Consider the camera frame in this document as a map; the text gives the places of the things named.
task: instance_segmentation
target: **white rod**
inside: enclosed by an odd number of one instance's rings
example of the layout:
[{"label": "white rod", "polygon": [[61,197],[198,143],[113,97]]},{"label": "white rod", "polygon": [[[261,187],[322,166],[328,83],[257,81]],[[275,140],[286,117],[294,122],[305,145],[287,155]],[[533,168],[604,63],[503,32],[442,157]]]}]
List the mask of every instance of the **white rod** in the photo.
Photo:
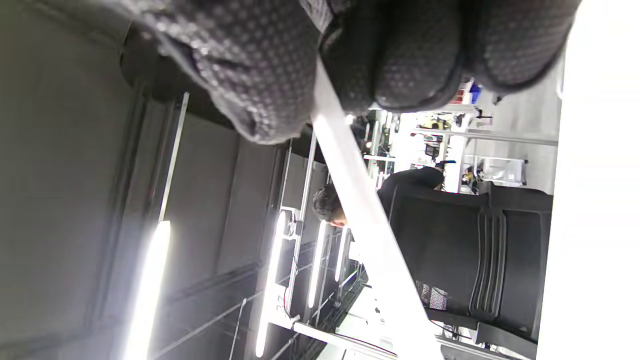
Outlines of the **white rod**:
[{"label": "white rod", "polygon": [[289,140],[289,148],[287,149],[287,161],[284,165],[284,179],[282,180],[282,193],[280,194],[280,206],[284,204],[284,193],[287,189],[287,178],[289,177],[289,164],[291,163],[291,151],[293,149],[293,140]]},{"label": "white rod", "polygon": [[440,347],[431,336],[415,285],[404,262],[387,216],[373,188],[353,134],[344,123],[344,112],[318,60],[312,120],[318,142],[335,184],[351,232],[368,244],[364,263],[374,283],[381,288],[381,302],[390,313],[388,324],[397,335],[394,347],[401,359],[439,359]]},{"label": "white rod", "polygon": [[338,249],[338,260],[336,260],[335,264],[335,281],[340,281],[340,275],[342,273],[342,263],[344,262],[344,246],[347,242],[347,233],[349,232],[348,227],[342,228],[342,236],[340,237],[340,248]]},{"label": "white rod", "polygon": [[[466,151],[467,151],[467,147],[463,146],[462,150],[461,150],[462,159],[465,158]],[[460,171],[458,172],[458,178],[457,178],[457,181],[456,181],[456,191],[455,191],[455,193],[460,193],[460,190],[462,188],[462,175],[465,173],[464,161],[462,161],[462,164],[459,164],[459,165],[460,165]]]},{"label": "white rod", "polygon": [[393,359],[396,360],[398,357],[394,354],[390,354],[388,352],[382,351],[380,349],[371,347],[364,343],[359,343],[355,340],[351,340],[349,338],[343,338],[336,334],[329,334],[324,331],[320,331],[312,326],[309,326],[305,323],[296,322],[293,324],[293,331],[296,331],[302,335],[307,335],[311,338],[324,341],[327,344],[332,344],[340,348],[346,348],[350,350],[357,351],[361,354],[365,354],[367,356],[373,357],[374,359]]},{"label": "white rod", "polygon": [[524,159],[514,159],[514,158],[498,158],[495,156],[482,156],[482,155],[471,155],[471,154],[466,154],[464,155],[464,157],[477,157],[477,158],[482,158],[482,159],[491,159],[491,160],[505,160],[505,161],[524,161]]},{"label": "white rod", "polygon": [[473,169],[474,176],[477,176],[477,173],[478,173],[478,157],[476,156],[477,146],[478,146],[478,140],[474,140],[474,169]]},{"label": "white rod", "polygon": [[424,166],[429,166],[429,164],[426,161],[419,161],[419,160],[407,160],[407,159],[403,159],[403,158],[391,158],[388,156],[373,156],[373,155],[364,155],[362,156],[364,159],[368,159],[368,160],[380,160],[380,161],[408,161],[412,164],[418,164],[418,165],[424,165]]},{"label": "white rod", "polygon": [[187,107],[189,106],[189,93],[186,92],[182,96],[182,104],[180,106],[180,116],[178,117],[178,127],[175,130],[175,137],[173,138],[173,149],[171,152],[171,159],[169,160],[169,171],[166,175],[166,182],[164,183],[164,193],[162,204],[160,205],[160,215],[158,221],[164,220],[164,212],[166,211],[166,205],[169,201],[169,190],[171,189],[171,181],[173,179],[173,170],[175,169],[175,162],[178,159],[178,148],[180,147],[180,138],[182,137],[182,128],[184,127],[184,118],[187,115]]},{"label": "white rod", "polygon": [[508,180],[496,180],[496,179],[485,179],[484,181],[491,181],[496,184],[513,184],[513,185],[522,185],[518,181],[508,181]]},{"label": "white rod", "polygon": [[340,283],[340,287],[343,287],[344,285],[346,285],[347,282],[349,282],[349,280],[351,280],[351,278],[358,272],[358,269],[356,268],[356,270],[354,272],[351,273],[351,275],[349,275],[344,281],[342,281],[342,283]]},{"label": "white rod", "polygon": [[324,250],[324,234],[326,231],[326,222],[320,222],[318,229],[318,237],[316,239],[316,253],[314,254],[314,267],[311,268],[311,280],[309,282],[309,294],[307,296],[307,305],[313,307],[316,303],[316,292],[318,288],[318,277],[320,276],[320,262]]},{"label": "white rod", "polygon": [[480,140],[495,140],[495,141],[503,141],[503,142],[522,142],[522,143],[532,143],[536,145],[547,145],[547,146],[558,146],[557,139],[548,139],[548,138],[540,138],[533,136],[521,136],[514,135],[510,133],[500,133],[498,131],[489,131],[484,130],[482,133],[461,133],[457,131],[450,130],[438,130],[438,129],[420,129],[415,128],[411,130],[412,133],[419,134],[438,134],[438,135],[458,135],[469,139],[480,139]]},{"label": "white rod", "polygon": [[[371,106],[370,110],[382,110],[378,105]],[[476,107],[469,104],[446,104],[445,106],[435,109],[425,111],[428,113],[467,113],[467,114],[475,114],[477,112]]]},{"label": "white rod", "polygon": [[436,162],[444,161],[447,159],[447,151],[449,151],[449,135],[442,136],[442,143],[440,144],[440,149],[438,153],[438,158],[442,157],[441,160],[437,160]]}]

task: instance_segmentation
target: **cable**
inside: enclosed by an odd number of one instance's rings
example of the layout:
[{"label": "cable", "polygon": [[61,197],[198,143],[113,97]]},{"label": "cable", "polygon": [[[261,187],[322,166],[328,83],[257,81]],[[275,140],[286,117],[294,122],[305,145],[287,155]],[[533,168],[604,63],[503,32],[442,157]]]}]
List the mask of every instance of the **cable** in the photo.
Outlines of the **cable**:
[{"label": "cable", "polygon": [[287,311],[287,295],[286,294],[285,296],[282,297],[282,307],[283,307],[282,309],[284,310],[284,313],[287,314],[289,318],[291,318],[291,315]]},{"label": "cable", "polygon": [[458,334],[457,332],[451,331],[451,330],[447,329],[447,328],[446,328],[446,327],[444,327],[444,326],[440,326],[440,325],[438,325],[437,323],[435,323],[433,320],[432,320],[431,322],[433,323],[433,325],[435,325],[435,326],[437,326],[437,327],[441,328],[442,330],[444,330],[444,331],[449,331],[453,336],[459,336],[459,337],[461,337],[461,338],[465,338],[465,339],[473,340],[472,338],[469,338],[468,336],[464,336],[464,335],[462,335],[462,334]]},{"label": "cable", "polygon": [[231,351],[229,352],[229,360],[233,359],[234,356],[234,348],[236,347],[236,339],[238,337],[238,328],[240,327],[240,319],[242,318],[242,310],[246,305],[246,298],[242,300],[242,305],[240,305],[240,313],[238,314],[238,323],[236,324],[236,332],[234,333],[234,342],[231,343]]},{"label": "cable", "polygon": [[[262,293],[262,291],[253,294],[251,297],[248,297],[246,299],[247,302],[255,299],[258,294]],[[210,327],[211,325],[213,325],[214,323],[216,323],[218,320],[222,319],[223,317],[227,316],[229,313],[231,313],[233,310],[236,310],[237,308],[242,306],[242,303],[244,302],[244,300],[234,306],[232,306],[231,308],[229,308],[228,310],[226,310],[224,313],[214,317],[213,319],[209,320],[208,322],[205,322],[204,324],[202,324],[201,326],[199,326],[197,329],[195,329],[194,331],[191,331],[189,334],[186,334],[185,336],[181,337],[180,339],[174,341],[173,343],[169,344],[168,346],[164,347],[162,350],[156,352],[154,355],[150,356],[149,359],[150,360],[156,360],[158,358],[160,358],[161,356],[165,355],[167,352],[175,349],[176,347],[178,347],[180,344],[184,343],[185,341],[191,339],[193,336],[196,336],[197,334],[201,333],[203,330],[205,330],[206,328]]]},{"label": "cable", "polygon": [[373,345],[372,343],[368,343],[368,342],[366,342],[366,341],[364,341],[364,340],[360,340],[360,339],[352,338],[351,336],[346,336],[346,335],[342,335],[342,334],[334,334],[334,335],[340,336],[341,338],[347,338],[347,339],[355,340],[355,341],[357,341],[357,342],[359,342],[359,343],[367,344],[367,345],[369,345],[369,346],[372,346],[372,347],[374,347],[374,348],[377,348],[377,349],[380,349],[380,350],[382,350],[382,351],[384,351],[384,352],[387,352],[387,353],[389,353],[389,354],[391,354],[391,355],[396,355],[396,356],[397,356],[397,354],[396,354],[395,352],[391,352],[391,351],[389,351],[389,350],[387,350],[387,349],[385,349],[385,348],[383,348],[383,347],[379,347],[379,346],[377,346],[377,345]]}]

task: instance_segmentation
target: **gray wall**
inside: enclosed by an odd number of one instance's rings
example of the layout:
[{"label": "gray wall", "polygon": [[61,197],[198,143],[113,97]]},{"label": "gray wall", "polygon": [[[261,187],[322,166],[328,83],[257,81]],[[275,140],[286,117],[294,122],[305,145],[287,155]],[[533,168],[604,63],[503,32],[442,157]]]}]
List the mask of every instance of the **gray wall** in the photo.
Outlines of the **gray wall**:
[{"label": "gray wall", "polygon": [[[135,96],[120,74],[118,46],[50,15],[0,1],[0,359],[115,359],[155,221],[150,199],[163,131],[175,111],[148,103],[135,156],[122,163]],[[275,147],[187,115],[166,210],[172,247],[152,353],[261,287],[275,159]],[[120,214],[116,180],[129,165]],[[286,205],[300,206],[305,167],[292,157]],[[311,192],[325,181],[316,164]],[[318,223],[310,212],[305,242]],[[237,356],[250,337],[252,306],[243,312]],[[237,316],[164,358],[228,356]]]},{"label": "gray wall", "polygon": [[131,89],[117,52],[0,3],[0,343],[83,324]]}]

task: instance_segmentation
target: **gloved hand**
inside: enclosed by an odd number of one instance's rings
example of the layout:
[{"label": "gloved hand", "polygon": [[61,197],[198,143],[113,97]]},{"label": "gloved hand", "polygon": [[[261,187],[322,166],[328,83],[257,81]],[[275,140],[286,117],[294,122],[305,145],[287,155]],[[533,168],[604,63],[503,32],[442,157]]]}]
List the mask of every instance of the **gloved hand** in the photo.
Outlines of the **gloved hand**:
[{"label": "gloved hand", "polygon": [[580,0],[104,0],[145,25],[247,139],[297,136],[320,54],[346,113],[441,107],[463,74],[542,79]]}]

